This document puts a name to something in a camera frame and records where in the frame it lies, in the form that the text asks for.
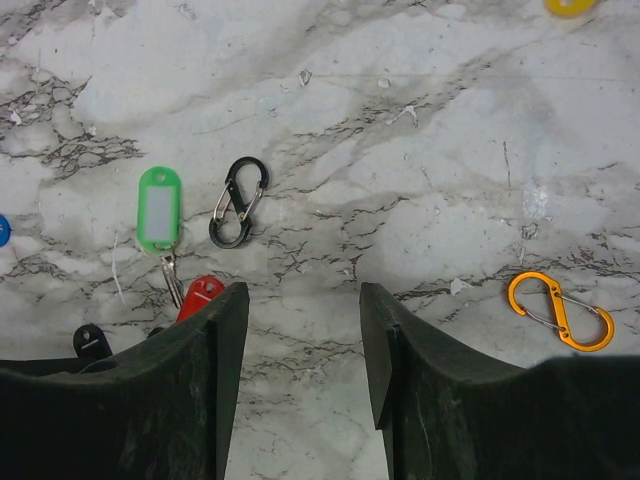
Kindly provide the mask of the green tag key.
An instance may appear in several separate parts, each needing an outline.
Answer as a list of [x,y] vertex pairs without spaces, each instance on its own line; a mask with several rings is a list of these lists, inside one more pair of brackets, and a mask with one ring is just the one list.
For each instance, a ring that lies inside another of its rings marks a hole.
[[138,184],[136,238],[146,255],[158,259],[177,309],[183,304],[175,256],[181,236],[180,218],[181,180],[178,174],[164,166],[145,171]]

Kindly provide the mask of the yellow tag key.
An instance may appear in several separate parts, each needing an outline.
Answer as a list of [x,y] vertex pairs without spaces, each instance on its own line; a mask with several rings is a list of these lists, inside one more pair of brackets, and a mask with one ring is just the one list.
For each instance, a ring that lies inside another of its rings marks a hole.
[[572,18],[590,11],[596,3],[596,0],[545,0],[544,6],[555,16]]

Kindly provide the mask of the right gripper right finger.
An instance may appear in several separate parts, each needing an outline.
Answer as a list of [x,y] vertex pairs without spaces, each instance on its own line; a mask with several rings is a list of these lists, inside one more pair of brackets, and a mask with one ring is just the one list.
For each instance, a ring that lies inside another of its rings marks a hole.
[[635,479],[639,360],[557,357],[520,368],[407,310],[359,297],[369,398],[393,479]]

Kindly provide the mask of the black S carabiner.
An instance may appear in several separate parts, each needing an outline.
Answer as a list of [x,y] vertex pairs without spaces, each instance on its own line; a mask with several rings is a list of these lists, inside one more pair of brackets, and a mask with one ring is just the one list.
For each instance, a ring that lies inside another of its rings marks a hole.
[[[240,170],[247,166],[255,166],[260,173],[254,195],[248,202],[244,200],[237,181]],[[213,216],[209,222],[209,237],[214,245],[221,249],[234,249],[246,242],[253,227],[251,211],[258,200],[263,197],[269,181],[270,175],[266,165],[255,157],[241,157],[230,166],[225,178],[224,191],[216,203]],[[239,221],[240,231],[235,239],[224,240],[221,229],[224,216],[230,205],[233,205],[235,216]]]

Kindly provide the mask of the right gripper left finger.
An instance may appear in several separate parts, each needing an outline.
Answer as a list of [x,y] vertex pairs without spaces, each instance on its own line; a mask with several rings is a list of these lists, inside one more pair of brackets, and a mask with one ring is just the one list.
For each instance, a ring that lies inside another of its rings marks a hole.
[[245,283],[98,361],[1,364],[5,479],[221,479],[248,326]]

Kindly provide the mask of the blue tag key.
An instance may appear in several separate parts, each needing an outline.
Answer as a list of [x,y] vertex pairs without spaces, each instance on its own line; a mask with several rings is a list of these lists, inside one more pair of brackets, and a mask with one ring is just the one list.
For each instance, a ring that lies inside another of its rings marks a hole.
[[4,247],[11,237],[11,225],[4,215],[0,215],[0,247]]

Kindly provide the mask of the black tag key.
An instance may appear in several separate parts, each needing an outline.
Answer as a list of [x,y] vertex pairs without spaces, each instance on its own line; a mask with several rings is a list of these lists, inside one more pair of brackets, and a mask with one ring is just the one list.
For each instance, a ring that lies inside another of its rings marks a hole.
[[113,354],[103,330],[94,324],[82,325],[75,331],[73,347],[77,357],[85,360],[102,360]]

